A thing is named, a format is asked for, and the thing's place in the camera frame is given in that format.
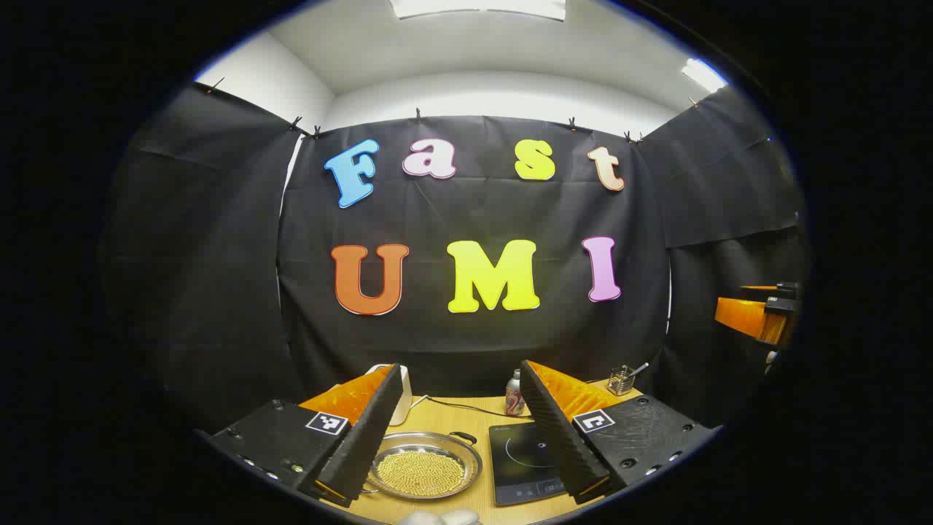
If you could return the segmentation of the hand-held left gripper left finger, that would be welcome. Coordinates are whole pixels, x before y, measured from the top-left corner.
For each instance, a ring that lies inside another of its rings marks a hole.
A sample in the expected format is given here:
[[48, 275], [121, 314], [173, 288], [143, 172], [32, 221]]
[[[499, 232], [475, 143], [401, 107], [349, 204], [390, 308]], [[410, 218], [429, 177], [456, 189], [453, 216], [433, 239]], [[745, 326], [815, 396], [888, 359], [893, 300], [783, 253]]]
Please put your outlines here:
[[208, 442], [270, 481], [347, 508], [402, 393], [401, 366], [380, 366], [302, 403], [264, 403]]

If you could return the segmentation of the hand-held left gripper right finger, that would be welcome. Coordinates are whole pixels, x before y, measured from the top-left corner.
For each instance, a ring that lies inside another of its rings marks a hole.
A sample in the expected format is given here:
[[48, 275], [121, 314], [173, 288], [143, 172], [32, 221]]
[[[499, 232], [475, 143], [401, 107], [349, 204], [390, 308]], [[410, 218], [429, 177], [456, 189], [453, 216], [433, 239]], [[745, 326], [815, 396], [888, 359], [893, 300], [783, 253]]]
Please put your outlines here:
[[566, 490], [577, 504], [655, 478], [719, 433], [646, 394], [604, 388], [522, 361], [520, 388]]

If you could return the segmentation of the black induction cooktop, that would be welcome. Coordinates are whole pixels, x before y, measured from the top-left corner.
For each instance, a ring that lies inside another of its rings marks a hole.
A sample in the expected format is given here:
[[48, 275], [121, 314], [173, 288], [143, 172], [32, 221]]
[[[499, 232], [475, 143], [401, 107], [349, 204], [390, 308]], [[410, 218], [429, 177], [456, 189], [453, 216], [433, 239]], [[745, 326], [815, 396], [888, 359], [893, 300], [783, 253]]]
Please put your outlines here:
[[529, 504], [566, 493], [536, 423], [496, 425], [488, 431], [495, 505]]

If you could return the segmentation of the pile of yellow soybeans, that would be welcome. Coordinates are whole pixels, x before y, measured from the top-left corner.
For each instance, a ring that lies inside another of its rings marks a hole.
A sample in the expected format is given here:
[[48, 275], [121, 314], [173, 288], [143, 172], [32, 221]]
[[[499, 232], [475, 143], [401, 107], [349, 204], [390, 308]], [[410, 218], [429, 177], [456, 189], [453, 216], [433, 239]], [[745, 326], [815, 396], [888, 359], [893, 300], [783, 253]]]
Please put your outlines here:
[[394, 491], [434, 497], [456, 489], [464, 480], [464, 466], [451, 456], [428, 451], [389, 454], [376, 467], [380, 481]]

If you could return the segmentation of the steel pot with black handles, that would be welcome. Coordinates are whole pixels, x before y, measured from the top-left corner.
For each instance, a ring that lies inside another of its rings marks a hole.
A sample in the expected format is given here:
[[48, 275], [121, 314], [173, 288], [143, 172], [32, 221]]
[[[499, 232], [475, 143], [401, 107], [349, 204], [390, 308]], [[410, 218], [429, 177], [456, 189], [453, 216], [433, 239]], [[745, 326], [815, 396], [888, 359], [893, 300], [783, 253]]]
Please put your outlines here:
[[[363, 493], [383, 493], [401, 499], [444, 499], [466, 491], [480, 477], [483, 471], [483, 461], [476, 451], [476, 438], [463, 432], [453, 432], [449, 435], [436, 432], [394, 432], [384, 436], [371, 462], [369, 475], [364, 482]], [[416, 497], [407, 493], [394, 491], [376, 474], [376, 467], [382, 459], [389, 454], [403, 451], [428, 451], [434, 454], [451, 456], [460, 465], [464, 466], [464, 480], [456, 489], [434, 497]]]

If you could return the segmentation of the silver bottle with colourful label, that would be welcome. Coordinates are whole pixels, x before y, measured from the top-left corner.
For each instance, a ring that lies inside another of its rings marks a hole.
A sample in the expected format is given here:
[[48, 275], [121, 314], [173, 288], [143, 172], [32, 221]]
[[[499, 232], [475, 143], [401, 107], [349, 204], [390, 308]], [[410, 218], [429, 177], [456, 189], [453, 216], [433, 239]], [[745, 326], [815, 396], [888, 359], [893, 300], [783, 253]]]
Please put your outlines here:
[[524, 400], [522, 389], [520, 389], [521, 376], [522, 371], [514, 369], [511, 378], [504, 387], [504, 415], [506, 416], [522, 416], [524, 408], [526, 408], [526, 400]]

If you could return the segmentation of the white toaster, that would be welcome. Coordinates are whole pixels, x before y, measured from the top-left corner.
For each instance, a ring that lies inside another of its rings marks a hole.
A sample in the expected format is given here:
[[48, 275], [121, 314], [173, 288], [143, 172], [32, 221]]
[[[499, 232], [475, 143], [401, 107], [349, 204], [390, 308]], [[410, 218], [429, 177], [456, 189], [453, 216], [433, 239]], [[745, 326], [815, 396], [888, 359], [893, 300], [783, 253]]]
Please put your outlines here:
[[403, 424], [406, 421], [407, 415], [409, 415], [410, 406], [413, 404], [413, 391], [411, 391], [410, 374], [407, 366], [400, 365], [400, 373], [402, 392], [399, 397], [399, 402], [397, 402], [394, 408], [392, 419], [390, 419], [388, 423], [390, 427]]

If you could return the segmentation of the small ceiling light panel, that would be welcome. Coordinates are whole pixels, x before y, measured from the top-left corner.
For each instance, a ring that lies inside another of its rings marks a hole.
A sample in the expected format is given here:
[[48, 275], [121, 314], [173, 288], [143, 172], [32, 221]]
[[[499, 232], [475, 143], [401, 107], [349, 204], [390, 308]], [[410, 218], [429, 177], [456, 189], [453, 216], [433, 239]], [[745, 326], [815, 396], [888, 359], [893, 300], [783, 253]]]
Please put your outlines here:
[[681, 73], [709, 93], [715, 93], [727, 86], [727, 80], [700, 59], [687, 59]]

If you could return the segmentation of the black backdrop cloth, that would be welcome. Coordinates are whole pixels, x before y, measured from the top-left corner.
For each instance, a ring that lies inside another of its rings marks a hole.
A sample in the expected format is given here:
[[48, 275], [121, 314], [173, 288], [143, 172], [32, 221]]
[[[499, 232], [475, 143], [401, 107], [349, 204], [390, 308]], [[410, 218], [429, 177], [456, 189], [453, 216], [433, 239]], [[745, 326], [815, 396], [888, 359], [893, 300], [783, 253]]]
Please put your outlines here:
[[108, 330], [194, 427], [401, 363], [420, 394], [504, 394], [524, 359], [616, 365], [707, 426], [765, 352], [720, 297], [800, 281], [799, 193], [735, 93], [634, 145], [509, 117], [307, 139], [194, 84], [130, 140], [100, 250]]

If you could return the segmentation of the large ceiling light panel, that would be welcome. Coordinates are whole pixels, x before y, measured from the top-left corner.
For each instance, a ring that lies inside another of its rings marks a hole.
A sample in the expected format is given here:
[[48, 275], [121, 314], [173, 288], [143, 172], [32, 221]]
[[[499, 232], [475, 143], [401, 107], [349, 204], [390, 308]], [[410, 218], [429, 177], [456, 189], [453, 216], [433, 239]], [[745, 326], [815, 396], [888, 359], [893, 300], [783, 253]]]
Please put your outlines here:
[[453, 12], [490, 11], [547, 20], [566, 19], [566, 0], [389, 0], [400, 19]]

